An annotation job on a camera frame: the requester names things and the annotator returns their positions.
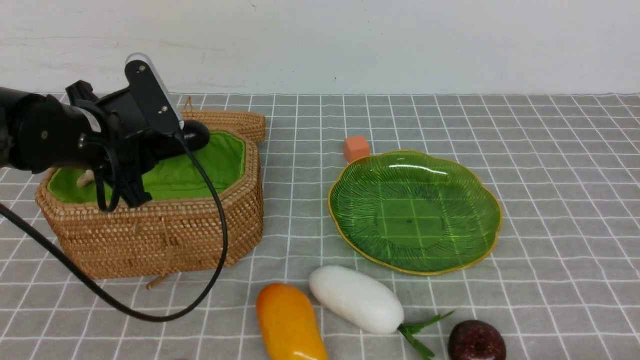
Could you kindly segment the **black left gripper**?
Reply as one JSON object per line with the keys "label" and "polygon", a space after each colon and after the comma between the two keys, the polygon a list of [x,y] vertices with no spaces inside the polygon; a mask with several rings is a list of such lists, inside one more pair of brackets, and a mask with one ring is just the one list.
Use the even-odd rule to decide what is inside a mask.
{"label": "black left gripper", "polygon": [[78,80],[65,89],[70,105],[82,111],[89,130],[80,135],[78,148],[96,150],[90,169],[94,174],[99,208],[116,208],[122,200],[130,208],[151,201],[143,175],[151,168],[149,152],[142,150],[148,130],[130,88],[97,96],[93,86]]}

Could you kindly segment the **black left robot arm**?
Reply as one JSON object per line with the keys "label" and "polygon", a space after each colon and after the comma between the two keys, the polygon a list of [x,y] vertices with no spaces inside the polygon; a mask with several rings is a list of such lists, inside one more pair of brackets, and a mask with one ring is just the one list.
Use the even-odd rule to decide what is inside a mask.
{"label": "black left robot arm", "polygon": [[123,200],[137,208],[151,201],[143,175],[153,168],[142,135],[149,130],[130,89],[97,96],[89,82],[66,87],[68,103],[54,95],[1,89],[1,161],[39,174],[50,168],[91,170],[102,211]]}

